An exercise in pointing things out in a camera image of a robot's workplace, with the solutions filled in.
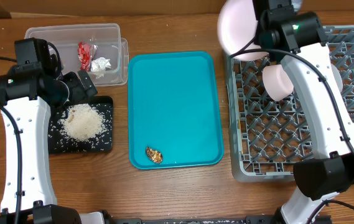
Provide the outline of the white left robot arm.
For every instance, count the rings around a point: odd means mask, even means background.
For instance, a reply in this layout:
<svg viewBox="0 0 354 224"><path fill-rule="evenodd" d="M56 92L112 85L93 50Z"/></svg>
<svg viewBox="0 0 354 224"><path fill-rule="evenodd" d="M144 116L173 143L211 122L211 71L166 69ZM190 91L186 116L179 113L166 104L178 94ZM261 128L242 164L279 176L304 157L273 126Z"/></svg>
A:
<svg viewBox="0 0 354 224"><path fill-rule="evenodd" d="M6 132L6 183L0 223L80 223L73 208L59 206L49 171L49 121L56 109L97 94L88 73L62 74L54 44L14 43L16 59L0 76L0 110Z"/></svg>

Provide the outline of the white round plate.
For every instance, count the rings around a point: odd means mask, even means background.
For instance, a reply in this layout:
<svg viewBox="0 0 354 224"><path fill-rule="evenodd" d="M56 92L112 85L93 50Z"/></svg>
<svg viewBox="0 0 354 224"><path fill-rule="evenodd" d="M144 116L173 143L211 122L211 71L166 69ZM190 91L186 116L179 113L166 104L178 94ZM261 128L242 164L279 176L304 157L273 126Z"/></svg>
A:
<svg viewBox="0 0 354 224"><path fill-rule="evenodd" d="M217 23L217 35L222 49L228 55L237 53L255 37L257 25L252 0L226 1Z"/></svg>

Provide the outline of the pink bowl with rice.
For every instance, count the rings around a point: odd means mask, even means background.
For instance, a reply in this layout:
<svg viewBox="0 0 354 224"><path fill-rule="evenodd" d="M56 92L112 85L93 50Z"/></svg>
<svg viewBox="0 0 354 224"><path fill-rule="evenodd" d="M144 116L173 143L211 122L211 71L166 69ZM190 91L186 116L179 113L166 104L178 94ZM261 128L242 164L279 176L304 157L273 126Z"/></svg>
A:
<svg viewBox="0 0 354 224"><path fill-rule="evenodd" d="M280 64L264 67L262 78L265 90L274 101L281 101L294 91L289 76Z"/></svg>

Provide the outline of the white tissue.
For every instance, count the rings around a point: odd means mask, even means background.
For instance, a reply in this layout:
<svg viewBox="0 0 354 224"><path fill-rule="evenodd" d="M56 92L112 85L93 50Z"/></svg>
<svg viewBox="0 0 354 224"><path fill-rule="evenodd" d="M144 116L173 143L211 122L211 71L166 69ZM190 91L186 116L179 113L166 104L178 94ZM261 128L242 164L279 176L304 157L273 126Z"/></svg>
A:
<svg viewBox="0 0 354 224"><path fill-rule="evenodd" d="M94 73L96 79L103 77L105 72L110 69L111 64L108 58L100 57L91 62L91 72Z"/></svg>

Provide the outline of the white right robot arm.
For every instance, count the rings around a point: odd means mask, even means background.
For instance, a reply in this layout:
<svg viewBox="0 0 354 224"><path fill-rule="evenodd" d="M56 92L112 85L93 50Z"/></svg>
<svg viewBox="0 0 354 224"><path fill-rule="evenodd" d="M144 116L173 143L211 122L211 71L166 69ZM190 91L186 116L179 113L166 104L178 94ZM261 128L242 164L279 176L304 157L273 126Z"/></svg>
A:
<svg viewBox="0 0 354 224"><path fill-rule="evenodd" d="M310 223L354 185L354 122L333 75L327 35L316 13L297 14L290 1L255 1L256 43L282 65L304 111L313 157L293 167L297 184L276 223Z"/></svg>

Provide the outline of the red snack wrapper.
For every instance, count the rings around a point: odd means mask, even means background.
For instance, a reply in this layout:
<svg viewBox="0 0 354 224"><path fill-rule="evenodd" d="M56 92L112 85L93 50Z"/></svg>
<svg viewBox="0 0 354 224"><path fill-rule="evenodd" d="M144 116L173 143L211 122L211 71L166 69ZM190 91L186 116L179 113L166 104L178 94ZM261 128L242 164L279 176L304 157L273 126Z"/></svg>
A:
<svg viewBox="0 0 354 224"><path fill-rule="evenodd" d="M87 44L84 42L78 43L78 58L81 62L80 69L85 70L87 72L90 71L91 61L95 56L96 50L98 46L93 44Z"/></svg>

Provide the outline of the gold wrapper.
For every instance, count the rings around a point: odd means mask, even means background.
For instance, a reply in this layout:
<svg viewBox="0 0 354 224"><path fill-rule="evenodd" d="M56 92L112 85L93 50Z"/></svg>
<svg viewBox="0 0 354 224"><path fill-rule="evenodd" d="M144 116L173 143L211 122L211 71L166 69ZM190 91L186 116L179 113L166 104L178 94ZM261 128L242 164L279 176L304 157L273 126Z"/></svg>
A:
<svg viewBox="0 0 354 224"><path fill-rule="evenodd" d="M163 161L163 155L161 154L161 152L150 147L146 147L146 156L149 160L156 164L160 164Z"/></svg>

